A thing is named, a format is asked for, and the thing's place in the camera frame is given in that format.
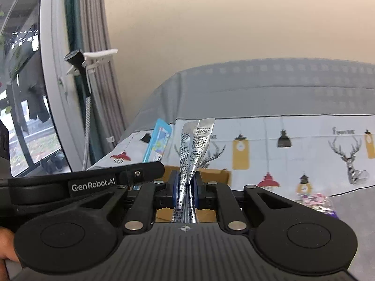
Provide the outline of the person's left hand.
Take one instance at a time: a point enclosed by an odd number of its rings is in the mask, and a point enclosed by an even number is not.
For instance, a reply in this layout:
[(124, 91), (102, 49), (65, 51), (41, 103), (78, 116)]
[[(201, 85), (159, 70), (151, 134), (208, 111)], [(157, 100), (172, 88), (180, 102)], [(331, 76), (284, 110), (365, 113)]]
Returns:
[(9, 280), (5, 260), (11, 260), (19, 263), (14, 249), (14, 233), (7, 228), (1, 227), (0, 230), (0, 279), (1, 281)]

